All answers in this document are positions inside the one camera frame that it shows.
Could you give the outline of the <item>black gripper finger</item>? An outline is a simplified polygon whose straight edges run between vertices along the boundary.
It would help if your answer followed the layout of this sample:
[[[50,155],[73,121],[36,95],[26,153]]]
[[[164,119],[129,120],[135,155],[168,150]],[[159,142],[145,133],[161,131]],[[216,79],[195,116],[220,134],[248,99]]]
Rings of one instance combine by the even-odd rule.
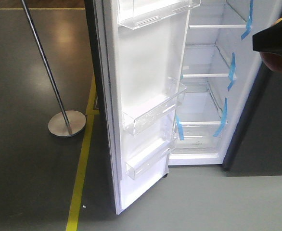
[[[254,51],[282,56],[282,20],[252,36]]]

